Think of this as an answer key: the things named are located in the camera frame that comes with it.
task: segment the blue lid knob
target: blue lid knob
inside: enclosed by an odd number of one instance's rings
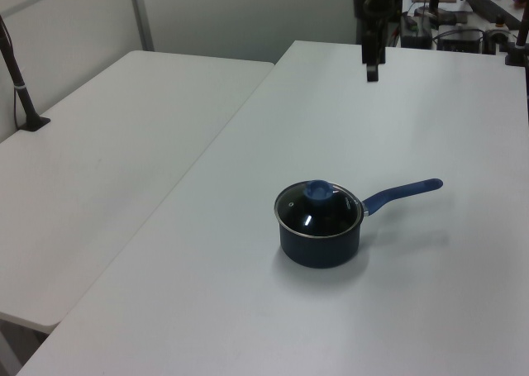
[[[324,202],[332,196],[332,185],[325,180],[312,180],[307,183],[303,194],[313,202]]]

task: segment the saucepan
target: saucepan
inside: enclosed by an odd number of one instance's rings
[[[384,204],[441,188],[428,179],[389,188],[360,201],[342,186],[324,180],[293,184],[275,200],[281,247],[293,261],[327,269],[343,264],[358,251],[360,224]]]

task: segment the white wall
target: white wall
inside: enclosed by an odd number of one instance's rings
[[[39,113],[127,52],[141,49],[131,0],[41,0],[4,21]],[[15,131],[12,90],[0,59],[0,141]],[[19,124],[24,122],[23,112],[17,114]]]
[[[277,62],[294,40],[355,42],[352,0],[144,0],[157,51]]]

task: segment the white table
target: white table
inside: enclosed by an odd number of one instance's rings
[[[359,46],[294,43],[20,375],[527,374],[523,70],[387,61],[367,83]],[[493,91],[490,70],[508,84]],[[364,220],[347,264],[279,247],[291,183],[364,199],[434,177],[441,190]]]
[[[0,145],[0,319],[51,332],[272,69],[132,52]]]

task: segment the pan handle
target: pan handle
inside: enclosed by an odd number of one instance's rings
[[[421,182],[405,184],[404,186],[399,186],[397,188],[388,188],[387,190],[376,193],[375,195],[364,200],[364,215],[373,215],[383,205],[392,200],[414,196],[415,194],[431,192],[432,190],[441,188],[442,185],[443,181],[440,179],[428,179]]]

